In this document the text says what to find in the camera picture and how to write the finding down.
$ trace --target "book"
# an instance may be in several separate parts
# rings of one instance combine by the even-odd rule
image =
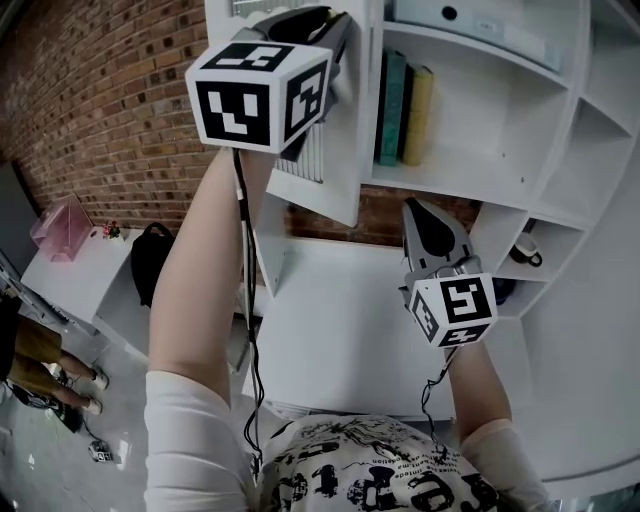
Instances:
[[[413,75],[413,66],[407,64],[404,71],[404,92],[402,94],[402,116],[400,118],[400,133],[398,134],[397,159],[402,159],[407,141],[407,127],[409,126],[409,112],[411,112],[411,96],[413,94]]]
[[[416,167],[422,163],[424,155],[427,124],[431,109],[431,96],[433,94],[433,73],[424,66],[407,66],[413,74],[411,81],[411,100],[407,102],[406,128],[403,129],[404,140],[401,153],[402,163],[410,167]]]
[[[391,48],[385,48],[382,59],[380,106],[376,155],[381,165],[395,166],[402,118],[402,103],[407,59]]]

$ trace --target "cable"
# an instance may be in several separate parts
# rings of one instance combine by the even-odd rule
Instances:
[[[444,362],[444,367],[442,368],[442,371],[440,372],[440,375],[438,376],[438,378],[436,380],[427,379],[427,384],[422,389],[422,398],[420,400],[420,404],[422,406],[422,412],[427,416],[427,419],[429,420],[429,429],[431,430],[429,436],[431,437],[431,440],[436,445],[436,449],[438,449],[438,447],[440,447],[441,449],[440,457],[436,459],[437,463],[443,463],[446,460],[448,449],[445,444],[438,441],[438,436],[436,436],[436,432],[435,432],[436,430],[435,423],[433,422],[433,418],[431,417],[431,414],[429,414],[429,412],[427,411],[427,403],[429,402],[429,398],[431,398],[431,391],[433,390],[433,388],[435,388],[438,384],[442,382],[445,375],[449,371],[449,367],[451,366],[451,363],[453,362],[453,358],[455,357],[459,348],[460,347],[455,347],[451,351],[451,353],[447,356]]]
[[[244,172],[242,169],[242,161],[240,159],[240,151],[233,150],[233,164],[236,170],[236,184],[238,194],[238,205],[240,207],[240,222],[242,225],[242,256],[244,265],[244,308],[243,313],[247,322],[247,338],[251,348],[251,380],[253,383],[254,410],[249,416],[244,427],[244,438],[249,446],[256,452],[253,456],[252,472],[257,478],[260,467],[262,466],[262,450],[260,449],[260,439],[258,437],[258,411],[264,401],[264,386],[260,378],[259,363],[260,353],[256,343],[255,319],[253,309],[255,305],[256,284],[257,284],[257,251],[256,241],[251,225],[251,216],[249,214],[249,202],[247,195],[247,186],[244,181]]]
[[[93,435],[93,432],[91,432],[91,430],[89,430],[89,427],[87,426],[87,420],[84,418],[84,416],[82,417],[82,424],[84,425],[84,429],[87,431],[87,434],[89,434],[91,437],[93,437],[93,439],[95,439],[96,441],[104,443],[104,441],[102,439],[100,439],[99,437],[96,437],[95,435]]]

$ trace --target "pink container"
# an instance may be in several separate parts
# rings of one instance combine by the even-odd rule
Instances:
[[[49,261],[73,261],[92,229],[80,201],[71,194],[51,203],[30,234]]]

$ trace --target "shoe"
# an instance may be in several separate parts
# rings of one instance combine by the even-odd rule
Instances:
[[[90,399],[89,405],[83,407],[83,409],[87,412],[90,412],[94,416],[99,416],[102,414],[102,404],[93,398]]]
[[[96,378],[93,379],[93,383],[100,391],[104,391],[109,386],[109,377],[100,368],[94,368],[93,371],[96,372]]]

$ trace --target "small plant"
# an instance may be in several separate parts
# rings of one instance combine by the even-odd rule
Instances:
[[[118,227],[118,223],[115,220],[111,221],[111,223],[105,222],[104,226],[102,226],[102,238],[111,240],[119,236],[120,228]]]

